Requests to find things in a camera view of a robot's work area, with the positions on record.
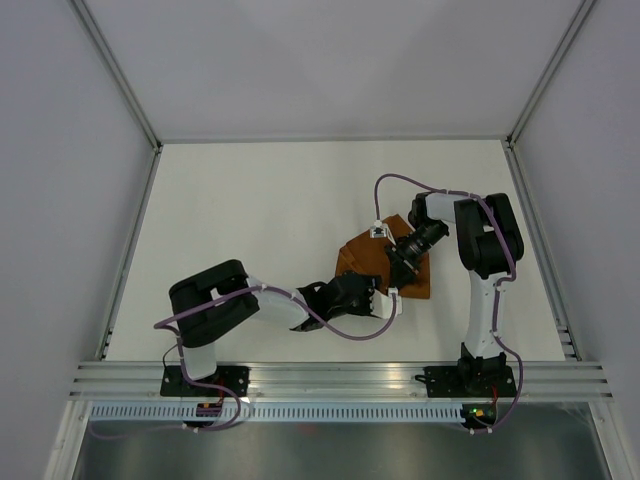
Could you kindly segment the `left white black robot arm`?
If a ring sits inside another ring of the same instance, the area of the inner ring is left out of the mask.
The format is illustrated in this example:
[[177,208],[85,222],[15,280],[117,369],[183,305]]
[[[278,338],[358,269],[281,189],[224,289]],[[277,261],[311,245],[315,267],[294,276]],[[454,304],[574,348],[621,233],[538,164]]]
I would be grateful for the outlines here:
[[391,323],[401,312],[397,292],[379,290],[379,276],[346,272],[329,282],[313,282],[286,290],[249,275],[242,262],[228,260],[187,277],[169,289],[184,385],[206,396],[218,384],[216,342],[249,319],[310,332],[344,315],[372,317]]

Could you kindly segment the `orange-brown cloth napkin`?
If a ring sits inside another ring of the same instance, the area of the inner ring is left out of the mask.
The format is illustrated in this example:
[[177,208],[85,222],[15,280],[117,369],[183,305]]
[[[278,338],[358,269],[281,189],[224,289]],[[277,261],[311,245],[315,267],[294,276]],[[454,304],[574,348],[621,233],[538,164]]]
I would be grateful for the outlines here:
[[[395,244],[416,229],[412,229],[398,214],[388,216],[382,221],[390,227],[394,242],[388,239],[371,239],[369,230],[357,235],[340,248],[335,275],[340,276],[347,271],[365,275],[379,275],[382,280],[378,290],[387,294],[391,288],[389,286],[390,264],[384,247]],[[423,222],[418,227],[431,222],[434,221]],[[414,283],[406,285],[400,290],[397,289],[400,297],[420,300],[431,298],[429,251],[422,259],[421,267],[421,272]]]

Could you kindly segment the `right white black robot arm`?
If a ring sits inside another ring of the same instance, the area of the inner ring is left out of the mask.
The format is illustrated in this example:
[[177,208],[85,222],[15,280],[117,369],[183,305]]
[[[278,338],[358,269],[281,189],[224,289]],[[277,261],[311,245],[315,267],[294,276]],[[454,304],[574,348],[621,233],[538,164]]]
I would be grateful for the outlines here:
[[385,248],[390,286],[400,290],[416,280],[423,258],[454,229],[471,294],[469,324],[456,364],[426,367],[415,379],[430,398],[514,398],[518,388],[507,357],[516,354],[501,339],[502,299],[517,276],[524,242],[508,196],[421,193],[412,202],[408,221],[414,231]]

